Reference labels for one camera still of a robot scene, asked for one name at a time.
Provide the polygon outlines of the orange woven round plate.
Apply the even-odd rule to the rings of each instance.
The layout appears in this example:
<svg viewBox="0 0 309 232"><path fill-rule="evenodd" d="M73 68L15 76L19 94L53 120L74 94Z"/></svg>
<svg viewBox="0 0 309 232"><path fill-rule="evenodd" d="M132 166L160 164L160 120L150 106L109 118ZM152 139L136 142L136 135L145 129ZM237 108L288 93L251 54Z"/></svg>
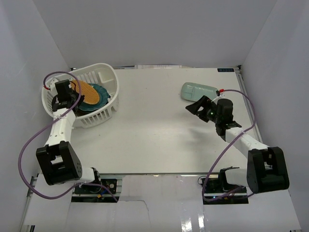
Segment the orange woven round plate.
<svg viewBox="0 0 309 232"><path fill-rule="evenodd" d="M76 80L70 81L72 88L75 92L79 93L81 89L81 94L84 96L84 102L90 105L97 104L100 100L99 94L97 91L89 85L87 82L79 81L80 85Z"/></svg>

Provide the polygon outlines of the light green rectangular plate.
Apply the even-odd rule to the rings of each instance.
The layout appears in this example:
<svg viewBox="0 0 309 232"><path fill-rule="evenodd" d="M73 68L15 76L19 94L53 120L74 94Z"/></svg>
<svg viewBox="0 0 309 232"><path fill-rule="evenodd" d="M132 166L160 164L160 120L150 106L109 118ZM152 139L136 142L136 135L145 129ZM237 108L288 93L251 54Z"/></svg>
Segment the light green rectangular plate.
<svg viewBox="0 0 309 232"><path fill-rule="evenodd" d="M207 85L186 82L181 89L181 98L187 101L196 102L203 96L214 100L217 97L217 88Z"/></svg>

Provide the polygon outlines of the teal scalloped round plate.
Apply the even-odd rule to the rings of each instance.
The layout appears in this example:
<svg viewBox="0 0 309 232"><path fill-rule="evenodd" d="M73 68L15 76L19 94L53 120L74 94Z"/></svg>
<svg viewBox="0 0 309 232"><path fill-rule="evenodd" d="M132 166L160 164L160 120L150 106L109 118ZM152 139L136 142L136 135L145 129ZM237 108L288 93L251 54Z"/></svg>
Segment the teal scalloped round plate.
<svg viewBox="0 0 309 232"><path fill-rule="evenodd" d="M96 111L100 108L102 108L103 106L105 106L106 104L109 103L109 100L111 98L111 96L109 95L107 89L105 89L104 87L98 85L98 84L90 84L90 86L96 90L96 92L99 95L99 102L96 104L88 104L85 102L82 102L79 106L79 110L84 111L84 112L93 112Z"/></svg>

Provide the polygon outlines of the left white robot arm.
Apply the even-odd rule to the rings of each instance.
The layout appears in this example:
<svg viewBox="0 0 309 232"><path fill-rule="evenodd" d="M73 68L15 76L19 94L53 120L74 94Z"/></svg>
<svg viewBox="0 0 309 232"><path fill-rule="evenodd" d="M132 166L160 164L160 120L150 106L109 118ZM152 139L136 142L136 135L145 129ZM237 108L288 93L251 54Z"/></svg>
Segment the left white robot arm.
<svg viewBox="0 0 309 232"><path fill-rule="evenodd" d="M92 193L101 190L102 181L95 168L85 168L70 144L71 132L76 119L76 107L79 94L71 87L69 80L55 83L56 96L52 100L54 120L51 132L44 147L36 151L36 157L45 181L48 185L66 182L85 183Z"/></svg>

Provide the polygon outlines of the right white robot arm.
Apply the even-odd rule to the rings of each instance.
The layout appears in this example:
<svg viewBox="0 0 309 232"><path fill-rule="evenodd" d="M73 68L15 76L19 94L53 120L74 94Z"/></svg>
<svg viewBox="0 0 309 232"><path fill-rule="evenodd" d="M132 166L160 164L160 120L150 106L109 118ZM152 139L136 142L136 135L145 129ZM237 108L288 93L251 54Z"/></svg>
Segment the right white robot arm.
<svg viewBox="0 0 309 232"><path fill-rule="evenodd" d="M203 96L186 110L204 122L213 122L216 133L247 160L245 169L229 167L219 171L218 188L222 192L228 193L235 186L248 187L255 194L289 188L283 150L269 147L248 135L233 119L231 100L219 99L214 103Z"/></svg>

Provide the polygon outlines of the white plastic dish bin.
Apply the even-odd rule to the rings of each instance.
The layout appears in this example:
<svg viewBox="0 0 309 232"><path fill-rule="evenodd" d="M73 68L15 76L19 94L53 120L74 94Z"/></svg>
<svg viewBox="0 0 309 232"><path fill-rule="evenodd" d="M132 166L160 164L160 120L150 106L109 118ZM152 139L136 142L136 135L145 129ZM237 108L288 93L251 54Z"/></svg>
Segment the white plastic dish bin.
<svg viewBox="0 0 309 232"><path fill-rule="evenodd" d="M109 103L93 112L84 112L78 109L74 128L91 128L97 126L112 117L112 111L119 108L119 81L112 66L105 63L93 64L81 69L71 71L79 81L88 84L98 84L107 89L111 96Z"/></svg>

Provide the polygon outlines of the blue label sticker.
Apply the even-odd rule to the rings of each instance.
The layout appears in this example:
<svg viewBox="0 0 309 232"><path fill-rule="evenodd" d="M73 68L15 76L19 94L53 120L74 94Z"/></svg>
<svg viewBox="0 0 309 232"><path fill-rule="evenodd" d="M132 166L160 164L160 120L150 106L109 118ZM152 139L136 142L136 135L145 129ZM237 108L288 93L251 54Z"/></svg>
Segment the blue label sticker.
<svg viewBox="0 0 309 232"><path fill-rule="evenodd" d="M218 68L217 71L220 73L233 73L235 70L233 68Z"/></svg>

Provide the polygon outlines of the aluminium frame rail right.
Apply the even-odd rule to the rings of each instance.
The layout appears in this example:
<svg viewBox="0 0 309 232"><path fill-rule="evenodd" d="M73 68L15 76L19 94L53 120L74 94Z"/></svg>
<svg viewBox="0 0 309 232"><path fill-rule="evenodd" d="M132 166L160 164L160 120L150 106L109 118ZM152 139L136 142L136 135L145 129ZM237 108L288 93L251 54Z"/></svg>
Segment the aluminium frame rail right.
<svg viewBox="0 0 309 232"><path fill-rule="evenodd" d="M246 158L246 167L241 168L240 173L244 174L246 170L246 175L248 175L248 152L252 149L266 149L268 146L263 143L257 123L255 118L255 109L251 103L251 100L248 99L248 93L244 86L244 81L241 75L241 68L236 67L236 77L239 83L240 92L245 96L243 97L246 110L251 122L250 130L245 131L246 129L240 129L241 136L234 142L233 146Z"/></svg>

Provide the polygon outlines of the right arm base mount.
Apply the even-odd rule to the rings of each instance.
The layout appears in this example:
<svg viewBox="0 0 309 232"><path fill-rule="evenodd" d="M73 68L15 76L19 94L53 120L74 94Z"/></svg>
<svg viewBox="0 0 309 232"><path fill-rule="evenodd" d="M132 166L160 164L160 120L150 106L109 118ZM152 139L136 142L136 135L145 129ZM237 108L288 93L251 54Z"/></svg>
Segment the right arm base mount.
<svg viewBox="0 0 309 232"><path fill-rule="evenodd" d="M232 169L232 167L210 174L204 191L204 205L249 203L245 187L240 188L238 185L227 183L225 176L227 169Z"/></svg>

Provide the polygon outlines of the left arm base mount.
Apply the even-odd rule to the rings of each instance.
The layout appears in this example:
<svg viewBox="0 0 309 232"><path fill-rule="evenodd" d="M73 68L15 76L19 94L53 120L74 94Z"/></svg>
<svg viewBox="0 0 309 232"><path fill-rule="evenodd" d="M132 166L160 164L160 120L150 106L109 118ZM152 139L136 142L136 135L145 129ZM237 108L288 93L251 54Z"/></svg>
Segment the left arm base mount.
<svg viewBox="0 0 309 232"><path fill-rule="evenodd" d="M120 197L118 180L115 178L101 179L100 186L76 187L72 192L72 203L117 203Z"/></svg>

